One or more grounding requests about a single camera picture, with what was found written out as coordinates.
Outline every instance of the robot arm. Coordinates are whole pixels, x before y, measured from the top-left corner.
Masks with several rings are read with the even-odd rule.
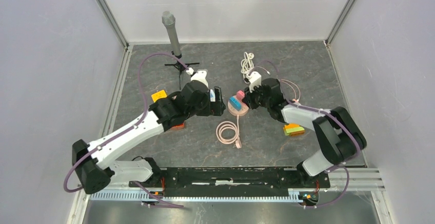
[[[160,98],[150,105],[141,123],[137,122],[142,115],[103,138],[88,144],[83,140],[73,144],[73,165],[88,152],[97,149],[75,169],[87,194],[98,192],[109,184],[148,180],[158,170],[152,159],[115,160],[139,143],[182,124],[194,115],[221,116],[223,114],[225,105],[222,101],[221,89],[219,87],[208,89],[205,79],[207,72],[205,70],[193,72],[192,69],[187,72],[192,75],[191,81],[181,91]],[[112,140],[110,143],[100,146],[109,139]]]
[[[281,92],[280,82],[277,79],[268,78],[261,81],[261,76],[255,71],[248,79],[250,87],[244,90],[245,97],[242,102],[249,108],[265,107],[272,118],[282,123],[296,123],[316,133],[320,150],[297,166],[303,178],[316,177],[333,165],[338,165],[355,155],[357,149],[354,143],[333,120],[323,113],[289,104]],[[335,117],[349,130],[361,150],[367,146],[363,134],[345,108],[336,107],[323,111]]]

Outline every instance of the gray floor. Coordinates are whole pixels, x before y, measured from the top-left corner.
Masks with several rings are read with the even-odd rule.
[[[133,47],[115,129],[142,112],[143,103],[136,78],[140,62],[150,53],[170,50],[169,45]],[[255,54],[254,63],[271,60],[278,66],[282,78],[297,83],[302,90],[302,104],[318,108],[344,106],[339,82],[323,42],[187,44],[182,45],[182,60],[200,62],[196,69],[208,69],[209,86],[220,86],[224,100],[228,100],[246,87],[240,74],[240,61],[245,51]],[[152,101],[151,94],[159,90],[169,94],[179,89],[177,70],[164,67],[165,63],[173,63],[173,60],[152,58],[141,71],[149,102]],[[264,64],[262,67],[275,77],[271,66]],[[259,72],[263,77],[267,76],[261,69]],[[183,81],[189,81],[189,77],[185,75]],[[262,108],[241,117],[243,147],[236,149],[216,139],[216,126],[224,120],[235,122],[235,117],[228,112],[221,117],[192,117],[186,121],[184,130],[168,131],[144,141],[120,159],[148,156],[153,157],[160,167],[295,166],[319,149],[314,132],[307,131],[305,135],[294,138],[285,136],[283,124],[273,120]],[[362,157],[348,163],[363,164]]]
[[[337,193],[320,194],[320,202],[331,201]],[[380,223],[369,192],[348,192],[334,205],[303,210],[295,203],[184,202],[184,209],[149,209],[132,201],[91,201],[86,224],[116,223]]]

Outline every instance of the gray microphone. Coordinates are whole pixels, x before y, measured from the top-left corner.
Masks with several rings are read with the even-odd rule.
[[[169,41],[171,41],[172,53],[178,58],[181,58],[180,42],[178,41],[178,36],[175,30],[175,17],[169,12],[165,11],[162,15],[162,23],[168,31]]]

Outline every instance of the white enclosure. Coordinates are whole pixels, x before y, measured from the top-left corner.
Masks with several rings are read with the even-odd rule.
[[[125,46],[168,42],[161,25],[165,10],[175,14],[183,43],[328,39],[347,105],[368,141],[369,165],[379,168],[385,182],[391,214],[398,223],[433,222],[433,4],[0,0],[0,222],[67,220],[74,194],[62,184],[71,145],[101,136],[127,59]]]
[[[434,2],[357,0],[331,46],[398,223],[433,223]]]
[[[101,135],[124,48],[95,0],[0,0],[0,49],[0,222],[65,223],[71,145]]]
[[[165,10],[181,42],[324,40],[346,0],[106,0],[127,41],[167,42]]]

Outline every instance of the pink block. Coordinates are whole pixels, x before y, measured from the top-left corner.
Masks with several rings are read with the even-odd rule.
[[[245,93],[244,93],[242,90],[240,90],[240,91],[237,92],[237,94],[235,95],[235,97],[236,97],[239,101],[242,101],[242,99],[245,97]]]

